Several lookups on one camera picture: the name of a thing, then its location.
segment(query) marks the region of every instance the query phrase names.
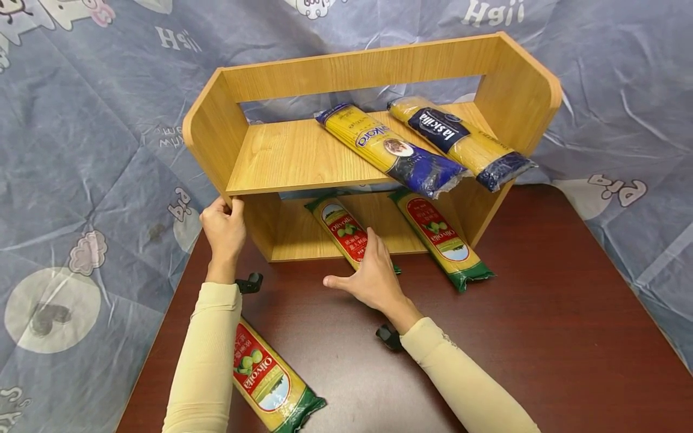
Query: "pasta package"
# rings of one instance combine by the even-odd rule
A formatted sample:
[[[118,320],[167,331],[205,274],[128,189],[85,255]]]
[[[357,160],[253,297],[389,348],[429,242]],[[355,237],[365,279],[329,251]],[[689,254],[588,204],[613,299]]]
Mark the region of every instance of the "pasta package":
[[[273,433],[300,430],[310,414],[327,404],[242,317],[236,328],[234,386]]]
[[[438,198],[468,174],[457,162],[409,143],[352,104],[339,104],[316,120],[375,168],[426,197]]]
[[[349,264],[358,271],[368,245],[368,234],[363,226],[342,206],[335,194],[320,197],[306,205],[320,227],[330,236]],[[395,274],[401,271],[394,266]]]
[[[389,197],[458,291],[495,276],[428,200],[404,189]]]
[[[492,193],[537,167],[521,153],[420,96],[396,99],[387,109],[448,157],[469,168],[477,182]]]

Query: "blue-gray backdrop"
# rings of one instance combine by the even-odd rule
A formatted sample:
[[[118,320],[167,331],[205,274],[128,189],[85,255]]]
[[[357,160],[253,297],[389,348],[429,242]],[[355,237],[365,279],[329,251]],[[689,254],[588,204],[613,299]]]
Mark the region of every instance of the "blue-gray backdrop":
[[[498,30],[563,85],[541,169],[522,182],[568,196],[693,362],[692,12],[688,0],[0,2],[0,432],[116,427],[216,195],[180,127],[216,67]],[[245,109],[277,121],[341,100],[466,100],[475,85]]]

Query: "red label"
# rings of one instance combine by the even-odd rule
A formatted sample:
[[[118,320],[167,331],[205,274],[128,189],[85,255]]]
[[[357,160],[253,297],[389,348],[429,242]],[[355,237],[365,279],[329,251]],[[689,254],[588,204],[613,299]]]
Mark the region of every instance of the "red label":
[[[355,262],[361,263],[366,252],[368,235],[348,213],[328,225],[332,236]]]
[[[234,377],[243,389],[252,394],[276,365],[277,360],[265,350],[253,334],[244,325],[238,324],[234,349]]]
[[[453,261],[463,261],[467,258],[468,252],[465,252],[463,255],[462,251],[460,251],[460,254],[456,255],[460,258],[452,258],[448,257],[450,254],[447,254],[444,250],[441,251],[439,245],[450,240],[458,240],[461,249],[464,249],[464,251],[468,250],[465,248],[462,239],[457,235],[455,229],[448,224],[445,218],[443,218],[440,212],[438,212],[431,203],[420,197],[414,198],[407,203],[407,212],[411,215],[423,234],[443,256]]]

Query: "hand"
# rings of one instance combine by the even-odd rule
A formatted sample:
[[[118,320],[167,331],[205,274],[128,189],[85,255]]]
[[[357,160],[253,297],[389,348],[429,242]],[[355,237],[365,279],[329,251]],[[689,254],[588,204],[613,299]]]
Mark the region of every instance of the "hand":
[[[233,197],[231,206],[232,209],[229,209],[224,199],[219,197],[200,215],[202,228],[212,248],[212,260],[205,279],[207,282],[233,284],[236,281],[236,263],[246,235],[244,203]]]
[[[366,252],[358,271],[350,277],[328,275],[322,283],[351,293],[367,306],[381,311],[400,335],[404,335],[423,315],[402,293],[383,239],[370,227],[367,231]]]

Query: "wooden shelf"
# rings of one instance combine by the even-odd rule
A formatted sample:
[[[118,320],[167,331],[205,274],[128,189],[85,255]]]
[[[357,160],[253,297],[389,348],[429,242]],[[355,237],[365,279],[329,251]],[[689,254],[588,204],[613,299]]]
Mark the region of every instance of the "wooden shelf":
[[[493,134],[474,103],[444,107]],[[436,152],[387,112],[370,114],[405,139]],[[392,178],[340,143],[316,120],[306,119],[249,126],[226,192],[246,195],[384,182]]]
[[[474,101],[444,107],[531,154],[561,104],[561,85],[503,32],[219,68],[185,116],[183,137],[226,203],[233,195],[244,196],[248,234],[267,260],[340,257],[303,207],[307,200],[282,200],[278,193],[391,179],[314,119],[248,125],[241,103],[464,76],[482,76]],[[371,115],[432,151],[387,112]],[[435,206],[474,247],[512,184],[491,193],[467,177]],[[424,251],[386,193],[340,199],[361,224],[385,239],[391,253]]]
[[[391,254],[426,252],[394,202],[391,193],[344,195],[340,201],[364,228],[372,227],[383,238]],[[342,257],[313,214],[304,207],[312,200],[282,200],[277,220],[277,241],[272,262]],[[459,221],[448,195],[436,201],[436,207],[456,230]]]

